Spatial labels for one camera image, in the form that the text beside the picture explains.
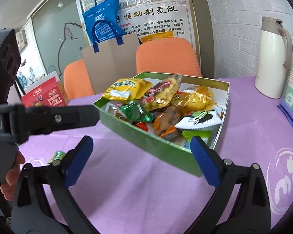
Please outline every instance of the chair backrest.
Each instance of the chair backrest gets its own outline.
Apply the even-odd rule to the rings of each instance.
[[[94,95],[84,59],[67,65],[64,69],[64,89],[69,99]]]
[[[202,76],[197,55],[190,42],[183,38],[143,43],[137,49],[136,62],[137,73],[149,71]]]

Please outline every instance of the red snack box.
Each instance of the red snack box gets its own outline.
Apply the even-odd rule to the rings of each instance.
[[[66,106],[68,96],[61,81],[56,82],[55,77],[45,81],[22,97],[25,107],[30,106]]]

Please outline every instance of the table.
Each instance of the table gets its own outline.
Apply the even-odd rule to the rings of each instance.
[[[260,164],[267,183],[272,227],[293,201],[293,129],[270,99],[254,87],[254,77],[225,79],[230,101],[216,146],[237,165]],[[71,101],[91,104],[99,96]],[[45,165],[56,150],[74,148],[84,135],[94,150],[77,184],[70,188],[81,210],[102,234],[180,234],[199,215],[214,187],[204,177],[179,170],[125,141],[100,122],[95,127],[32,136],[20,146],[26,162]],[[238,193],[235,187],[220,219],[227,219]],[[63,221],[49,189],[46,194]]]

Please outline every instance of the white thermos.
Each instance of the white thermos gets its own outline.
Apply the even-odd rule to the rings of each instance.
[[[280,98],[293,58],[291,35],[281,19],[262,17],[255,87],[270,98]]]

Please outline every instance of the open cardboard box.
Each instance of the open cardboard box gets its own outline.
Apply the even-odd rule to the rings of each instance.
[[[169,77],[170,75],[172,74],[142,72],[136,75],[134,78],[146,79],[153,84],[156,84],[161,80]],[[223,107],[222,120],[224,121],[229,100],[230,83],[202,77],[182,76],[179,91],[183,91],[190,86],[196,85],[207,86],[214,92],[215,97],[213,100],[219,107]],[[148,153],[179,169],[182,169],[196,176],[200,176],[202,174],[196,160],[194,159],[189,149],[178,146],[153,134],[149,134],[148,132],[138,127],[135,127],[128,122],[125,122],[112,116],[109,113],[106,113],[105,107],[108,102],[108,99],[100,98],[94,103],[94,105],[100,111],[100,120],[106,127],[111,129],[113,132],[117,133],[127,141],[143,149],[144,151],[147,151]],[[222,124],[216,126],[213,129],[212,134],[207,142],[207,145],[210,149],[215,148],[221,130]]]

